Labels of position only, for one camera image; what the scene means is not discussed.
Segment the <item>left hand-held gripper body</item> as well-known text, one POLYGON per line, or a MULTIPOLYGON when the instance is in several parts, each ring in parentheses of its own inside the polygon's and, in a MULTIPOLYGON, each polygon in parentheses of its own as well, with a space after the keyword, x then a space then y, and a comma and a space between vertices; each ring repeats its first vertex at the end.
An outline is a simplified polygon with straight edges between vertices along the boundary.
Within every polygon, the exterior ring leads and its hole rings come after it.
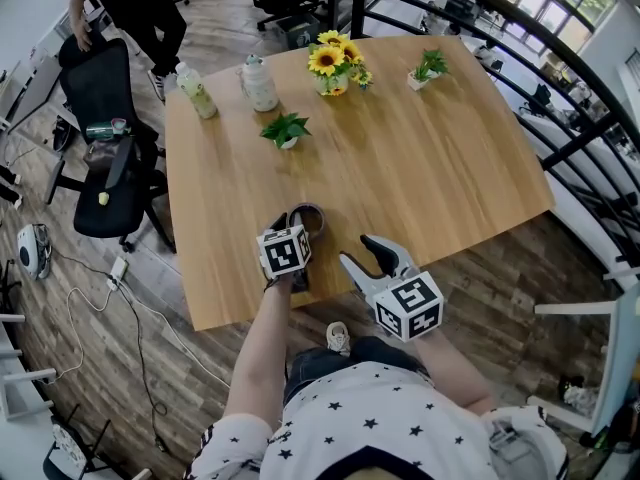
POLYGON ((309 290, 307 264, 311 259, 308 233, 302 224, 264 233, 256 238, 259 260, 269 285, 293 275, 293 293, 309 290))

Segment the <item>dark tape roll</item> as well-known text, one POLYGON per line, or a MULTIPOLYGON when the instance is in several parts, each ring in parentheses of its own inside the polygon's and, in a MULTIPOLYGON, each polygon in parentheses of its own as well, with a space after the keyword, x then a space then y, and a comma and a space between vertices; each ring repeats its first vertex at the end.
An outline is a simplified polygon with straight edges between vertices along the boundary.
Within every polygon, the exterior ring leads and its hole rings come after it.
POLYGON ((304 229, 307 233, 308 239, 310 241, 314 241, 315 239, 320 238, 326 225, 326 218, 323 210, 319 206, 309 202, 300 203, 288 212, 289 227, 296 226, 293 225, 293 213, 295 211, 307 211, 307 216, 309 218, 307 221, 308 227, 304 229))

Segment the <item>person's right forearm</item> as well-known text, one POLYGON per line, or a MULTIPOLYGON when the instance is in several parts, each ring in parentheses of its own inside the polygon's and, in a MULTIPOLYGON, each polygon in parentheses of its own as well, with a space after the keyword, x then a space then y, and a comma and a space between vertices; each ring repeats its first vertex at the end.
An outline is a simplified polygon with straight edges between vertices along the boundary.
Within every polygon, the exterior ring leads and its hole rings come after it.
POLYGON ((478 416, 496 408, 487 379, 439 329, 416 338, 413 344, 441 394, 478 416))

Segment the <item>person's left forearm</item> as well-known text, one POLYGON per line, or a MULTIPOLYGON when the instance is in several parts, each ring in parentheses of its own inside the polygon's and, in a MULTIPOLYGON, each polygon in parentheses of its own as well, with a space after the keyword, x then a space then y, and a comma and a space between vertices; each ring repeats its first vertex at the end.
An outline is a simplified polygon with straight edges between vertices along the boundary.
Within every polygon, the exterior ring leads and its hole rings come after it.
POLYGON ((278 428, 285 389, 287 333, 293 276, 280 277, 263 294, 236 360, 224 414, 250 414, 278 428))

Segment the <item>beige sneaker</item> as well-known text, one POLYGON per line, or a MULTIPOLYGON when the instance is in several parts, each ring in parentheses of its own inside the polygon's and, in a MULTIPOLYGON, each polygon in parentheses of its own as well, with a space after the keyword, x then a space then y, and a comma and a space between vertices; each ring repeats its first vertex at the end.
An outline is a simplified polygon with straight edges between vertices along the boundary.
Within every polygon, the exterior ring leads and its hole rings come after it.
POLYGON ((342 356, 350 354, 350 334, 342 321, 330 323, 326 329, 327 348, 342 356))

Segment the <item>small plant in round pot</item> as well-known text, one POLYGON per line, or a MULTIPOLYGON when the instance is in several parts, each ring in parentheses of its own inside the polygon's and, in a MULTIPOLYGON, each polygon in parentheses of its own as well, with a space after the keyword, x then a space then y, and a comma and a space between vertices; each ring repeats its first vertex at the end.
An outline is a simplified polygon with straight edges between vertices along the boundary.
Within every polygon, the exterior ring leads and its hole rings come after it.
POLYGON ((262 129, 260 136, 272 141, 277 149, 290 149, 301 137, 311 136, 307 121, 308 117, 297 113, 280 114, 262 129))

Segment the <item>dark jeans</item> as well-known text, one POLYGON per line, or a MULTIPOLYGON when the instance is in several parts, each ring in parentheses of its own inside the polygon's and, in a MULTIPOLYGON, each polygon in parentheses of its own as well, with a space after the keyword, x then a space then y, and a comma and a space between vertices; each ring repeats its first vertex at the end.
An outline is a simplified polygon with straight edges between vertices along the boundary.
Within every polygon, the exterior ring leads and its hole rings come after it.
POLYGON ((413 356, 376 336, 357 338, 344 356, 328 348, 316 347, 299 353, 292 363, 284 389, 283 405, 316 380, 361 363, 375 362, 418 373, 429 380, 427 369, 413 356))

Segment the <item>white star-print shirt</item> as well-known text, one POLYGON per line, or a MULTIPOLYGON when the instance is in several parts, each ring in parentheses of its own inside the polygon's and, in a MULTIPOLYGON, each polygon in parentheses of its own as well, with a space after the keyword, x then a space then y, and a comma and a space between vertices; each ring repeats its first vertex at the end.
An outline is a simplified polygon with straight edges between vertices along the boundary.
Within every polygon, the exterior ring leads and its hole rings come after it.
POLYGON ((324 376, 273 430, 250 414, 202 435, 185 480, 343 480, 374 467, 403 480, 565 480, 569 456, 537 406, 477 416, 425 376, 364 362, 324 376))

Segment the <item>green drink bottle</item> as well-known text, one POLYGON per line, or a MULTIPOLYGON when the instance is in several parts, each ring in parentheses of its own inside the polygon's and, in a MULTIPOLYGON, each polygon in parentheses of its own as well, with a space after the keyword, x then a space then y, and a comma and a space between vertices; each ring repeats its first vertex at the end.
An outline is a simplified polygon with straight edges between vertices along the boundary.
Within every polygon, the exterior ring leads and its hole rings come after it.
POLYGON ((202 119, 209 119, 216 115, 217 107, 207 91, 200 74, 185 62, 180 62, 175 68, 177 85, 191 101, 196 112, 202 119))

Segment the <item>sunflower bouquet in vase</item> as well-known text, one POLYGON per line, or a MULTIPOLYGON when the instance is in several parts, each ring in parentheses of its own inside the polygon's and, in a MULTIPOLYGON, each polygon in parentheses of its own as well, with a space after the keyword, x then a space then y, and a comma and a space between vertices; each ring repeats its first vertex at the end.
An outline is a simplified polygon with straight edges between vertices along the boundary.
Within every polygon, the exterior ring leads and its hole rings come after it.
POLYGON ((309 45, 307 69, 316 92, 321 96, 344 94, 350 82, 363 90, 373 83, 373 74, 367 68, 359 47, 337 30, 320 33, 318 43, 309 45))

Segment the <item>white power strip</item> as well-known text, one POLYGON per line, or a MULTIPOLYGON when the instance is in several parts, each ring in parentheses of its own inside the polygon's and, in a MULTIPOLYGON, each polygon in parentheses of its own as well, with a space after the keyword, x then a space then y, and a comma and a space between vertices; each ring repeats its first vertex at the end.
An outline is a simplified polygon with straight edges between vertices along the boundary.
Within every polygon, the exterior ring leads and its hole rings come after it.
POLYGON ((117 291, 128 269, 128 262, 118 256, 108 274, 107 285, 111 291, 117 291))

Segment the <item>green can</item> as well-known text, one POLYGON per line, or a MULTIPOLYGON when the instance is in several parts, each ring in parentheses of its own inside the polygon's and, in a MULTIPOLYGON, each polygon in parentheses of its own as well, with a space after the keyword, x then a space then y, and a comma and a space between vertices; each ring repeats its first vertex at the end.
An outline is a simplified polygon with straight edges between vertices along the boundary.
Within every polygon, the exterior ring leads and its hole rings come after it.
POLYGON ((86 137, 92 141, 118 140, 131 132, 131 126, 124 118, 113 118, 110 121, 98 122, 86 128, 86 137))

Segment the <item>black mesh office chair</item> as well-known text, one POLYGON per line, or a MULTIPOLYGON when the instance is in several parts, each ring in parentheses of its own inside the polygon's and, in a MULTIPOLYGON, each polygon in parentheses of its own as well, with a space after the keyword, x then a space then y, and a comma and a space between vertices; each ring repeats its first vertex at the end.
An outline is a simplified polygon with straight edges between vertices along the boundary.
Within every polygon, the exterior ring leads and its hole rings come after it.
POLYGON ((86 137, 91 124, 124 118, 131 132, 118 139, 119 148, 109 172, 90 172, 87 167, 85 179, 79 181, 63 174, 65 161, 60 160, 50 176, 44 203, 52 202, 58 188, 77 192, 74 229, 92 238, 117 238, 126 253, 134 250, 127 237, 147 217, 164 245, 175 252, 175 242, 153 208, 153 201, 168 193, 167 176, 156 167, 166 151, 157 143, 158 132, 136 113, 125 42, 101 39, 88 52, 82 52, 70 38, 61 48, 59 64, 60 84, 86 148, 93 142, 86 137), (98 202, 101 192, 110 196, 106 206, 98 202))

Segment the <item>white round appliance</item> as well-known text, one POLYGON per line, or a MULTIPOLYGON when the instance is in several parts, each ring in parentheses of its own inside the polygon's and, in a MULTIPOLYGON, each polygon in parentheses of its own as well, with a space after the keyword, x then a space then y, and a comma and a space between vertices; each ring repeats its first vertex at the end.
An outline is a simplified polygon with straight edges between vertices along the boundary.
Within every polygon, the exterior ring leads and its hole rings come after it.
POLYGON ((45 279, 50 272, 52 246, 44 224, 28 224, 17 234, 20 262, 34 280, 45 279))

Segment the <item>wooden table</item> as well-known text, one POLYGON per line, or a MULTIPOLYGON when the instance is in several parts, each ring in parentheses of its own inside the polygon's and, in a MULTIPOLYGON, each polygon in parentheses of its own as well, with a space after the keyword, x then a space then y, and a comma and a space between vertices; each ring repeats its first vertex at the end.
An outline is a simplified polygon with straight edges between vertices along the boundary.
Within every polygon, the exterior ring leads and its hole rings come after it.
MULTIPOLYGON (((367 20, 412 35, 421 34, 418 27, 375 10, 377 1, 352 0, 347 25, 356 37, 365 37, 367 20)), ((392 1, 453 23, 465 37, 484 40, 492 37, 474 20, 462 18, 427 0, 392 1)), ((543 170, 568 194, 570 201, 585 211, 585 216, 572 217, 570 223, 595 223, 612 243, 614 262, 628 264, 640 275, 640 163, 624 155, 621 149, 629 145, 640 154, 640 130, 596 73, 545 27, 507 0, 469 1, 496 12, 509 24, 523 26, 590 90, 589 98, 578 101, 532 61, 503 40, 494 38, 498 48, 523 68, 532 81, 519 82, 500 68, 488 67, 485 71, 520 98, 522 103, 513 112, 526 134, 532 137, 543 170)))

